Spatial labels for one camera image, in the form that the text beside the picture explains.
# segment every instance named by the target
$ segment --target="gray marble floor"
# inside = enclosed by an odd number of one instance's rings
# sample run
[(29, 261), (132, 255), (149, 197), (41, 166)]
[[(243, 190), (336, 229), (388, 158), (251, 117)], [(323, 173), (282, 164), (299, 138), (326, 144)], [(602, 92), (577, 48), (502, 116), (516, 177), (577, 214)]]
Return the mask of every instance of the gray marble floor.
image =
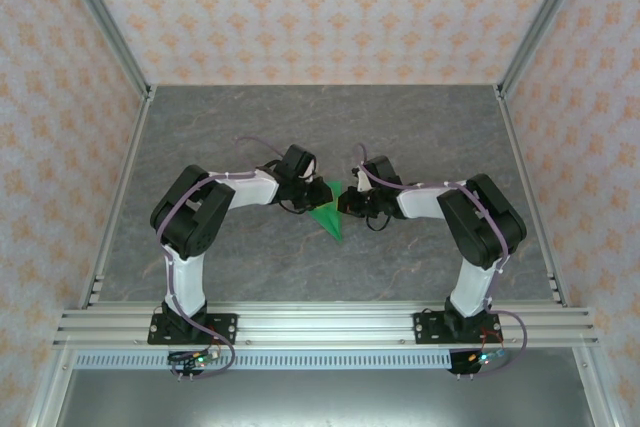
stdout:
[[(258, 135), (282, 150), (316, 154), (319, 173), (353, 181), (353, 144), (387, 155), (404, 182), (489, 174), (523, 216), (529, 236), (505, 269), (496, 298), (550, 299), (542, 253), (507, 132), (490, 86), (160, 87), (150, 107), (114, 236), (101, 300), (157, 300), (164, 263), (149, 216), (182, 169), (241, 171), (233, 138)], [(273, 158), (257, 143), (243, 153)], [(461, 257), (446, 224), (392, 220), (372, 232), (343, 218), (338, 243), (308, 215), (278, 206), (228, 213), (205, 259), (218, 301), (439, 300)]]

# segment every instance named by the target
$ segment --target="black mounting plate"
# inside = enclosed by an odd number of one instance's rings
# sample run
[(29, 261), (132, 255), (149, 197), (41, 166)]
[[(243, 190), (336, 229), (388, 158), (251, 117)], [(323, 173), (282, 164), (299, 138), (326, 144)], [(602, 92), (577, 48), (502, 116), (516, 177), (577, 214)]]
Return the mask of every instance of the black mounting plate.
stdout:
[[(486, 331), (496, 331), (495, 324), (500, 325), (497, 314), (484, 316), (473, 329), (461, 331), (454, 337), (453, 332), (445, 325), (444, 311), (417, 312), (413, 314), (413, 334), (416, 344), (482, 344), (482, 328)], [(490, 335), (485, 344), (500, 344), (495, 335)]]
[[(213, 327), (215, 332), (220, 333), (231, 344), (235, 344), (238, 332), (238, 314), (207, 313), (205, 319), (204, 322), (200, 322), (202, 325)], [(195, 339), (186, 338), (182, 332), (172, 328), (172, 324), (164, 314), (154, 314), (151, 317), (147, 343), (149, 345), (209, 345), (211, 336), (200, 332)]]

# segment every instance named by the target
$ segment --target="metal floor panel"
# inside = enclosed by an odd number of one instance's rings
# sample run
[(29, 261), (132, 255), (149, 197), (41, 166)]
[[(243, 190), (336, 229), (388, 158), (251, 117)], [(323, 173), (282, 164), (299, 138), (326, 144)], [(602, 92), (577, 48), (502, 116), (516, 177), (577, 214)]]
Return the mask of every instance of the metal floor panel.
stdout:
[(438, 370), (74, 371), (59, 427), (590, 427), (569, 349), (530, 350), (500, 375)]
[[(466, 179), (486, 172), (522, 214), (529, 234), (496, 299), (551, 300), (547, 270), (513, 150), (491, 86), (159, 87), (151, 104), (114, 233), (100, 300), (160, 302), (164, 262), (149, 216), (191, 163), (241, 171), (233, 138), (258, 135), (281, 149), (299, 143), (319, 173), (355, 180), (353, 145), (386, 154), (405, 182)], [(256, 164), (273, 154), (248, 143)], [(342, 243), (309, 216), (278, 206), (229, 212), (205, 258), (215, 301), (444, 301), (461, 256), (445, 223), (393, 220), (372, 232), (343, 218)]]

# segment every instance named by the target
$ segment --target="green cloth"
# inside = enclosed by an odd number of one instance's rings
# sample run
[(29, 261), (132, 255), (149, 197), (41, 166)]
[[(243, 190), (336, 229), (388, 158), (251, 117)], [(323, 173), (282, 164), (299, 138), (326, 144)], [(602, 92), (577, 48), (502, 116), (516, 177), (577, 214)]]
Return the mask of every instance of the green cloth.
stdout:
[(327, 182), (327, 185), (333, 193), (333, 202), (309, 211), (309, 215), (340, 242), (342, 241), (342, 215), (338, 212), (338, 197), (342, 193), (342, 182)]

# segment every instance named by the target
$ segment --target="floral wall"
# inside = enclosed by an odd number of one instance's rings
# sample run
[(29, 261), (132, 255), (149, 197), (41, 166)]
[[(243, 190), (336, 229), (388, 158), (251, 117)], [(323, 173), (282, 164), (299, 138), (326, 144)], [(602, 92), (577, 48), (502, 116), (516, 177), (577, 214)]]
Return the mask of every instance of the floral wall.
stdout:
[(78, 305), (139, 101), (82, 0), (0, 0), (0, 425)]
[(495, 83), (542, 0), (106, 0), (157, 84)]
[(637, 425), (640, 0), (566, 0), (508, 103), (571, 302), (594, 307)]

